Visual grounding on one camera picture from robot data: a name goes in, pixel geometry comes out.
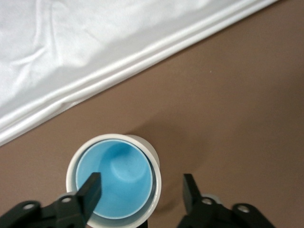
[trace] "brown surface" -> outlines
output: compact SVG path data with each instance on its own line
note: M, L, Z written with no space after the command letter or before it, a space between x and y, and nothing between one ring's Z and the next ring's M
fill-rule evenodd
M278 228L304 224L304 1L283 0L0 147L0 214L65 192L88 139L132 133L161 160L151 228L185 213L182 174L225 206L257 206Z

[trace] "satin fabric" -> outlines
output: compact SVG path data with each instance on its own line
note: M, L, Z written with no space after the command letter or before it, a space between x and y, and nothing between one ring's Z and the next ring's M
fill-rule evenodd
M0 0L0 145L276 0Z

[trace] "black mechanical part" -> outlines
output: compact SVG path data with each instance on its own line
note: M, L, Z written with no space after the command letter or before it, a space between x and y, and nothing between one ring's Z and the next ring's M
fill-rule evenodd
M275 228L250 204L235 204L232 210L202 197L191 174L184 174L183 199L187 215L178 228Z
M41 208L37 201L17 204L0 217L0 228L84 228L101 197L101 174L92 173L79 191Z

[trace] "blue cup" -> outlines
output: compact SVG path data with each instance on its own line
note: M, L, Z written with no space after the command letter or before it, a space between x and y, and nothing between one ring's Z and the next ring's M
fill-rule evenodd
M119 139L95 143L82 155L76 169L79 189L92 172L102 175L102 196L94 213L106 219L123 219L138 212L152 190L152 170L145 154Z

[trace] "white fabric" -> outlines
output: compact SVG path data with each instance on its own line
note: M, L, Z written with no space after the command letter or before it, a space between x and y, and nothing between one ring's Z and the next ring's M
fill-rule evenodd
M276 0L0 0L0 145Z

